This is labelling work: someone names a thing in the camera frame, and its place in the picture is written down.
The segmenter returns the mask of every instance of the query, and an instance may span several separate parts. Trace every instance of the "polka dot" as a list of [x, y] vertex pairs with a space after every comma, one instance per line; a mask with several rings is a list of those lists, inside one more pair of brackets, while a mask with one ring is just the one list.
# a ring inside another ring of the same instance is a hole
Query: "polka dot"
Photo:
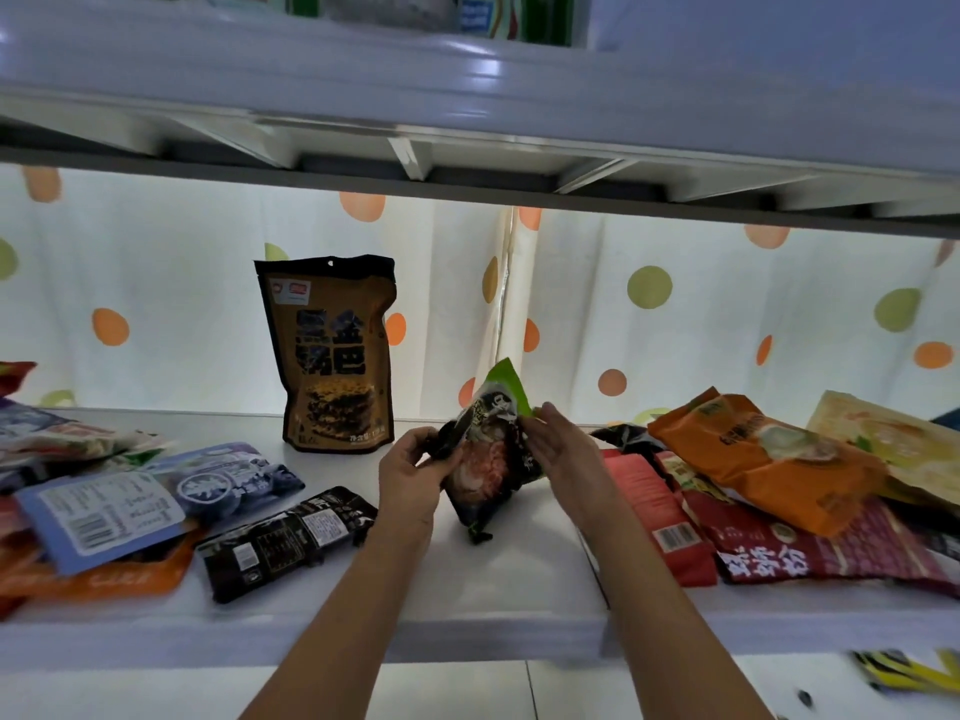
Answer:
[[58, 388], [56, 391], [47, 391], [37, 403], [38, 407], [75, 407], [77, 398], [69, 388]]
[[383, 208], [387, 206], [387, 197], [384, 194], [340, 192], [340, 206], [354, 220], [359, 220], [362, 223], [375, 223], [383, 216]]
[[544, 210], [540, 207], [517, 207], [520, 210], [520, 221], [526, 229], [532, 229], [534, 232], [540, 229], [540, 218], [544, 216]]
[[604, 397], [619, 397], [627, 391], [627, 377], [617, 368], [608, 368], [597, 379], [597, 389]]
[[673, 280], [665, 269], [656, 265], [641, 267], [627, 281], [627, 297], [639, 308], [660, 308], [671, 293]]
[[776, 250], [790, 234], [789, 227], [772, 227], [768, 224], [744, 224], [743, 231], [750, 242], [763, 250]]
[[399, 346], [407, 335], [407, 319], [403, 313], [393, 313], [387, 318], [387, 343]]
[[6, 280], [17, 272], [20, 259], [14, 246], [0, 237], [0, 280]]
[[954, 254], [954, 248], [957, 247], [956, 240], [943, 240], [940, 242], [940, 249], [937, 250], [937, 259], [933, 261], [933, 267], [939, 268], [946, 263], [951, 255]]
[[639, 424], [641, 427], [652, 423], [656, 418], [662, 417], [670, 411], [669, 407], [656, 407], [655, 409], [642, 410], [633, 418], [633, 424]]
[[56, 202], [64, 191], [60, 170], [51, 167], [20, 167], [27, 183], [27, 194], [34, 202], [49, 205]]
[[523, 332], [523, 350], [527, 353], [535, 350], [540, 345], [540, 328], [533, 320], [527, 318], [527, 328]]
[[497, 255], [489, 259], [489, 265], [483, 271], [483, 300], [487, 303], [493, 303], [497, 295], [497, 281], [500, 276], [500, 265], [497, 262]]
[[880, 328], [892, 333], [901, 333], [913, 326], [923, 294], [918, 288], [890, 290], [873, 308], [873, 317]]
[[289, 260], [290, 255], [283, 251], [282, 247], [279, 247], [272, 242], [263, 243], [263, 257], [265, 260]]
[[928, 340], [917, 346], [913, 361], [921, 369], [942, 369], [954, 362], [954, 347], [942, 340]]
[[130, 338], [127, 319], [110, 308], [97, 308], [93, 312], [93, 332], [104, 346], [120, 346]]
[[457, 394], [457, 401], [460, 406], [466, 409], [474, 399], [474, 379], [467, 379], [466, 383], [460, 386], [460, 393]]
[[759, 348], [756, 350], [756, 365], [761, 367], [767, 363], [767, 358], [770, 356], [770, 350], [774, 348], [774, 337], [773, 336], [764, 336], [763, 340], [760, 342]]

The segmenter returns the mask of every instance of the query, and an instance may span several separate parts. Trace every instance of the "green dot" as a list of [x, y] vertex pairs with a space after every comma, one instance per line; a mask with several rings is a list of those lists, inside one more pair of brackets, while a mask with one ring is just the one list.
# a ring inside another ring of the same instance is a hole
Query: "green dot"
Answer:
[[917, 318], [917, 309], [924, 294], [918, 288], [897, 288], [890, 290], [873, 308], [873, 317], [880, 328], [893, 333], [901, 333], [913, 326]]
[[19, 264], [14, 246], [0, 237], [0, 280], [6, 280], [16, 273]]
[[660, 308], [673, 293], [673, 280], [662, 267], [646, 265], [627, 281], [627, 297], [640, 308]]
[[633, 424], [639, 424], [641, 427], [645, 427], [647, 424], [652, 423], [657, 417], [662, 417], [669, 411], [666, 407], [643, 410], [633, 418], [632, 422]]
[[290, 255], [283, 251], [282, 247], [277, 247], [272, 242], [263, 243], [263, 253], [267, 260], [289, 260]]
[[77, 398], [69, 388], [58, 388], [56, 391], [47, 391], [43, 394], [37, 406], [47, 407], [48, 409], [51, 407], [75, 407], [77, 406]]

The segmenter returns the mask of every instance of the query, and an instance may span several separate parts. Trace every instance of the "polka dot curtain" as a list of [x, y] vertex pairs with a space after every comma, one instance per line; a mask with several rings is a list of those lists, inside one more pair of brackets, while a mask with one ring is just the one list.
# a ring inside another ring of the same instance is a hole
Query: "polka dot curtain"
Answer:
[[14, 166], [0, 204], [0, 358], [39, 362], [34, 404], [280, 413], [251, 261], [377, 253], [398, 417], [449, 419], [508, 352], [582, 423], [711, 385], [793, 423], [825, 389], [960, 405], [952, 241], [523, 207], [513, 239], [491, 205]]

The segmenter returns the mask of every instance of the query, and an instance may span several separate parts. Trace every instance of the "black package with barcode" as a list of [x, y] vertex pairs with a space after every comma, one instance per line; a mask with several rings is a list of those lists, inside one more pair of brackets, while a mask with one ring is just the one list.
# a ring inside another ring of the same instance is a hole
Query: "black package with barcode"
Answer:
[[331, 546], [360, 545], [377, 508], [337, 486], [263, 520], [214, 535], [197, 545], [213, 587], [227, 604], [301, 566], [317, 566]]

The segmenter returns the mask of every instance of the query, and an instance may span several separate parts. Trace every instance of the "yellow snack bag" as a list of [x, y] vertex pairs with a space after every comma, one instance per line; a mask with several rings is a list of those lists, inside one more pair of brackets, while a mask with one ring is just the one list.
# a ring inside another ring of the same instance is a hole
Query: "yellow snack bag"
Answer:
[[[960, 432], [839, 391], [823, 392], [806, 428], [876, 455], [907, 488], [960, 505]], [[881, 492], [916, 502], [900, 485]]]
[[647, 429], [728, 495], [827, 538], [859, 515], [886, 474], [878, 458], [713, 387]]

